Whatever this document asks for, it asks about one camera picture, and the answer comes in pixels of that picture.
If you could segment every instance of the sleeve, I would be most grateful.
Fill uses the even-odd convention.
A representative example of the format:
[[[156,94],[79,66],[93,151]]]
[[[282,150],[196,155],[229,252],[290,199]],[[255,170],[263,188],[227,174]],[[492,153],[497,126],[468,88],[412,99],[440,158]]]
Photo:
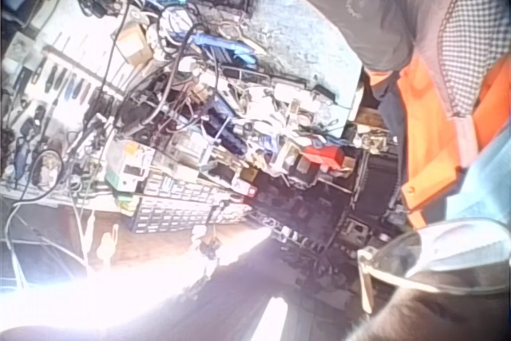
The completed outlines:
[[[371,71],[403,69],[413,42],[395,0],[307,0],[339,28]]]

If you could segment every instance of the light blue fabric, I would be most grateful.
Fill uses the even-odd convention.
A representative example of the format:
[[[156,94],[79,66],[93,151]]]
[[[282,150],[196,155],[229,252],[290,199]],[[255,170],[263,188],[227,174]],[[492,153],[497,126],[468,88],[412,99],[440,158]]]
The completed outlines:
[[[485,217],[511,228],[511,126],[479,155],[461,191],[447,198],[446,219]]]

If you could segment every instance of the red object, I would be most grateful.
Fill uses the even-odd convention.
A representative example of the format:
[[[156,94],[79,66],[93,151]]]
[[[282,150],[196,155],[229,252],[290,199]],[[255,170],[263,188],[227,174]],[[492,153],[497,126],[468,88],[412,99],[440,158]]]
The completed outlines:
[[[325,148],[306,147],[302,155],[316,164],[325,164],[332,169],[341,169],[344,161],[344,152],[340,147]]]

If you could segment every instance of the houndstooth fabric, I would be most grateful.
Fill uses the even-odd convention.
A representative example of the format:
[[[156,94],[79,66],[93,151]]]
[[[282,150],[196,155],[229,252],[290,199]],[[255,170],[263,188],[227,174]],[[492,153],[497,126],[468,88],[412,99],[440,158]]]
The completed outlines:
[[[473,112],[481,83],[495,61],[509,52],[511,20],[506,0],[457,0],[440,35],[442,75],[454,114]]]

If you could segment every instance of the checkered fabric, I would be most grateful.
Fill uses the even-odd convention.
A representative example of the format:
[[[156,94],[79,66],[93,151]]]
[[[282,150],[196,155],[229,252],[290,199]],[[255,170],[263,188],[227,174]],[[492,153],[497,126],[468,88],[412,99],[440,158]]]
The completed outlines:
[[[509,52],[511,17],[506,0],[456,0],[439,37],[442,75],[454,114],[473,112],[481,83]]]

